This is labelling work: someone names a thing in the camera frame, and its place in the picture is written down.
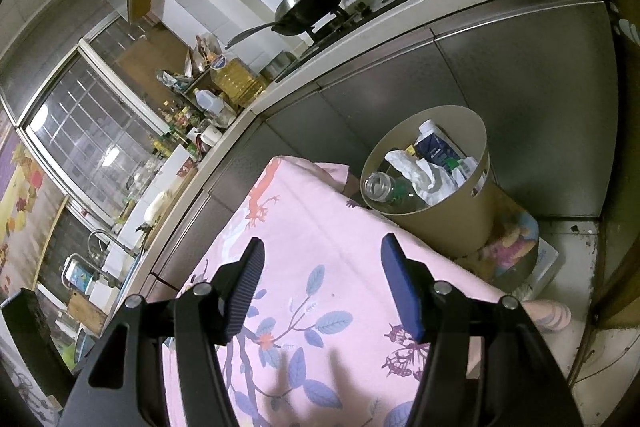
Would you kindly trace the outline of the green plastic bottle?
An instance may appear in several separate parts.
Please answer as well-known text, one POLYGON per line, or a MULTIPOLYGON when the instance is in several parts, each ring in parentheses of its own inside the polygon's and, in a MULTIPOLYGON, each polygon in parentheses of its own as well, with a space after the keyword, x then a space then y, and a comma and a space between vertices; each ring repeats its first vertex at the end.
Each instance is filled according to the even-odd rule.
POLYGON ((413 187, 404 178, 392 178, 385 172, 375 171, 364 180, 363 193, 375 202, 399 204, 412 196, 413 187))

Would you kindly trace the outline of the white plastic jug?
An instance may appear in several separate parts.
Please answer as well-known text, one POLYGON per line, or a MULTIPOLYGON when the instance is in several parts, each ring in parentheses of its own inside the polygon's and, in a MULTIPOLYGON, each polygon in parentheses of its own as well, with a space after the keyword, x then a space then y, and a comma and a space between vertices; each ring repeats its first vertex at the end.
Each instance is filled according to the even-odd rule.
POLYGON ((218 128, 227 129, 233 124, 236 118, 235 111, 223 98, 201 89, 195 89, 194 94, 198 106, 209 113, 218 128))

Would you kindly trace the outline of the wok with steel lid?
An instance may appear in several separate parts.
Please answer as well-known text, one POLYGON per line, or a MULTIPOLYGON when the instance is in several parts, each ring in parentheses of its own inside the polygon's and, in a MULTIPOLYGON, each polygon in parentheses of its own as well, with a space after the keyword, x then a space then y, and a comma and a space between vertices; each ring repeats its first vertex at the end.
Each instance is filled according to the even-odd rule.
POLYGON ((241 31, 226 44, 230 49, 264 29, 281 36, 307 34, 315 39, 314 24, 328 14, 347 20, 349 14, 341 7, 342 0, 282 0, 274 13, 274 21, 241 31))

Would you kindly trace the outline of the beige trash bin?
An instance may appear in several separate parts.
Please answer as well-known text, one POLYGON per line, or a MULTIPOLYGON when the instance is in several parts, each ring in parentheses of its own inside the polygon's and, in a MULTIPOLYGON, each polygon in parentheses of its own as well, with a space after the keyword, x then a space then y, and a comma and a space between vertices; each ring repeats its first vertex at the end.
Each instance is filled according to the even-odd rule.
POLYGON ((372 209, 448 257, 487 243, 494 184, 482 118, 463 106, 424 110, 375 145, 360 176, 372 209))

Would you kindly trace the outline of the large yellow oil bottle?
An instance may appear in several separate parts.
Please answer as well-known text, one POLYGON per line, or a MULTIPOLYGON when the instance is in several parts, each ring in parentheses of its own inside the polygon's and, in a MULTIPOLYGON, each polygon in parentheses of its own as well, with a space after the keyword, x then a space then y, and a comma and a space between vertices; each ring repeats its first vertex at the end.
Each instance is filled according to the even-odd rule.
POLYGON ((243 108, 252 104, 268 87, 261 75, 255 74, 233 53, 221 53, 210 64, 213 82, 229 100, 243 108))

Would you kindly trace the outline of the pink floral tablecloth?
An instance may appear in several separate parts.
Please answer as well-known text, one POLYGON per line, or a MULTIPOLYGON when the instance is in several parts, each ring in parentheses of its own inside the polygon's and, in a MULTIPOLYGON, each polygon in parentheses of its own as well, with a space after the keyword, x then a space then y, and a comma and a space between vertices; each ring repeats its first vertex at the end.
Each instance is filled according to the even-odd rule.
POLYGON ((394 234, 407 257, 464 295, 500 291, 347 194, 340 164, 272 158, 190 280, 210 280, 261 239, 266 261, 241 332, 217 351, 243 426, 402 426, 428 349, 402 328, 381 263, 394 234))

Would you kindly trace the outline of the colourful patterned curtain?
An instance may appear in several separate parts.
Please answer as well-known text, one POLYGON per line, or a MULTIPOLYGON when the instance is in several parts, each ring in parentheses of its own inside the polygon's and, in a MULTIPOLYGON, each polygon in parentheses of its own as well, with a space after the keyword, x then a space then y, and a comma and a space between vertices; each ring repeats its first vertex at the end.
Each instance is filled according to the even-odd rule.
POLYGON ((36 285, 66 198, 14 134, 1 147, 1 297, 36 285))

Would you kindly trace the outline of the white tissue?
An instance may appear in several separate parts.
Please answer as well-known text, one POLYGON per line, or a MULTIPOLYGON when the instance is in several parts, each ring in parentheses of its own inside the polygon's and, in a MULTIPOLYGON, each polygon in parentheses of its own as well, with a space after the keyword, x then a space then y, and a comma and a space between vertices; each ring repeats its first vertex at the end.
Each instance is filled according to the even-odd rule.
POLYGON ((385 154, 385 160, 412 184, 414 193, 428 207, 439 204, 460 188, 444 168, 412 156, 405 150, 390 150, 385 154))

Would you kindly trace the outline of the chrome sink faucet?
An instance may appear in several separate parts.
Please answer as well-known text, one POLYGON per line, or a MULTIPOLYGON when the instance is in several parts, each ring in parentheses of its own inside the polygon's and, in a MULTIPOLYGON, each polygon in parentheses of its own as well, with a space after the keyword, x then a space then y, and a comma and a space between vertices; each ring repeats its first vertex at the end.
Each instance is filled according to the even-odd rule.
POLYGON ((66 257, 61 282, 66 289, 88 293, 98 282, 109 288, 122 288, 134 265, 139 249, 130 247, 110 230, 97 229, 89 233, 85 254, 66 257))

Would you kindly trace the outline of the barred kitchen window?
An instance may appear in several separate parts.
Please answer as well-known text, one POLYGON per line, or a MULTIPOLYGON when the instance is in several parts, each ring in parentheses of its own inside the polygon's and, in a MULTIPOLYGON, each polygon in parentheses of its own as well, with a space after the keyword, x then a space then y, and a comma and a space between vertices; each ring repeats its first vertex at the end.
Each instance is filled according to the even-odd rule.
POLYGON ((21 127, 65 188, 107 222, 125 208, 134 174, 168 130, 83 46, 66 53, 43 80, 21 127))

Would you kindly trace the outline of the blue milk carton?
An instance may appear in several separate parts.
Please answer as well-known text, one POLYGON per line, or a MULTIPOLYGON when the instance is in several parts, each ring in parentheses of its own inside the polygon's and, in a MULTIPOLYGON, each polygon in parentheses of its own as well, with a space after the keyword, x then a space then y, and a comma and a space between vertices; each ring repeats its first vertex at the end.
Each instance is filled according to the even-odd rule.
POLYGON ((461 148, 454 144, 445 131, 431 119, 420 124, 413 148, 420 158, 444 168, 449 173, 452 173, 466 158, 461 148))

